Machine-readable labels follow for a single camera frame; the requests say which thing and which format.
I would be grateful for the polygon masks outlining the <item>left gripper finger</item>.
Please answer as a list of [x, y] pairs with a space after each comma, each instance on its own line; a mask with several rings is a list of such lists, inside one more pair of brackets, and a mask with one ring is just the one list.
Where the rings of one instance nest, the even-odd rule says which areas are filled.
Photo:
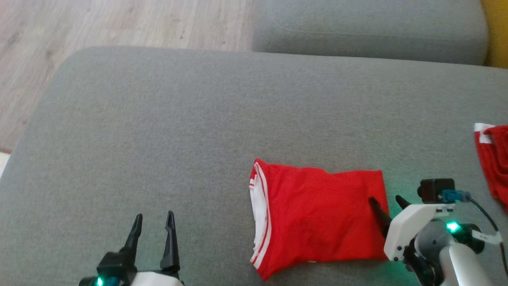
[[119, 253], [125, 255], [127, 262], [134, 264], [137, 255], [138, 240], [142, 232], [143, 215], [138, 214], [132, 224], [125, 244], [120, 248]]
[[165, 241], [163, 258], [160, 261], [160, 268], [163, 271], [179, 271], [179, 249], [173, 211], [168, 211], [167, 213], [165, 230], [167, 232], [167, 237]]

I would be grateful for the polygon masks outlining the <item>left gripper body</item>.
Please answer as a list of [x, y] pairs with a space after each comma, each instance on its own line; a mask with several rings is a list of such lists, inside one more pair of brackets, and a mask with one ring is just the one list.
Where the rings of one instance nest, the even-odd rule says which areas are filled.
[[82, 278], [79, 286], [183, 286], [179, 279], [179, 255], [166, 253], [158, 271], [138, 271], [126, 252], [107, 252], [96, 276]]

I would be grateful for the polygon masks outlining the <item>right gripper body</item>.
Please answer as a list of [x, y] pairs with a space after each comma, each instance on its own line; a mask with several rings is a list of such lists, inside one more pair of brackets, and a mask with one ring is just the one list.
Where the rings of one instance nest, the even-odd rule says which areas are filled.
[[445, 204], [409, 204], [388, 228], [383, 251], [390, 261], [402, 262], [421, 285], [441, 285], [441, 250], [455, 243], [446, 222]]

